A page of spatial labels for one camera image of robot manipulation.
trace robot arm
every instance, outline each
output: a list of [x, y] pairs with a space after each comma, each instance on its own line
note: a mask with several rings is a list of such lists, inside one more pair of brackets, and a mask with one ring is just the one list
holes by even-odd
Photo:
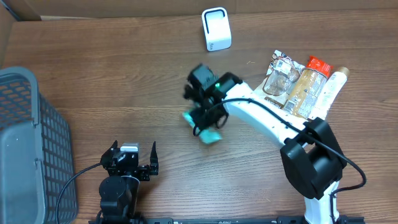
[[[270, 137], [280, 147], [282, 162], [289, 182], [305, 197], [305, 218], [312, 223], [333, 223], [331, 211], [338, 219], [336, 203], [330, 204], [330, 193], [336, 190], [346, 162], [326, 149], [315, 146], [309, 153], [304, 147], [313, 144], [307, 134], [343, 154], [326, 121], [317, 118], [312, 122], [288, 114], [270, 102], [258, 97], [251, 88], [231, 73], [221, 78], [213, 75], [204, 65], [199, 65], [188, 77], [184, 97], [199, 107], [190, 115], [199, 130], [217, 126], [222, 117], [234, 115]], [[250, 101], [232, 99], [251, 99]], [[258, 104], [271, 110], [266, 111]], [[290, 129], [275, 114], [297, 130]]]

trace plastic basket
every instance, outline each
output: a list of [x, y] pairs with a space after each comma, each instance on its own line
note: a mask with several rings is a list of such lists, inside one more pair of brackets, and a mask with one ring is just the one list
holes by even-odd
[[[74, 171], [70, 129], [25, 68], [0, 70], [0, 141], [0, 222], [55, 223], [55, 202]], [[77, 213], [72, 183], [60, 221]]]

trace wooden table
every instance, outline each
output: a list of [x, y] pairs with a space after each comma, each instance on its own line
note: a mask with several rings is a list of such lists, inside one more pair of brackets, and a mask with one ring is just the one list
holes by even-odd
[[[112, 142], [141, 144], [149, 162], [157, 141], [160, 173], [140, 187], [147, 217], [261, 218], [303, 215], [303, 197], [287, 181], [279, 149], [231, 118], [224, 139], [206, 146], [182, 119], [185, 79], [198, 63], [233, 72], [257, 87], [275, 49], [306, 63], [316, 55], [351, 70], [329, 122], [343, 152], [368, 176], [340, 193], [338, 210], [368, 223], [398, 222], [398, 10], [230, 15], [233, 44], [208, 53], [200, 16], [18, 22], [5, 67], [31, 69], [41, 93], [73, 135], [75, 169], [95, 164]], [[96, 168], [77, 180], [76, 223], [94, 219]], [[340, 186], [357, 184], [344, 170]]]

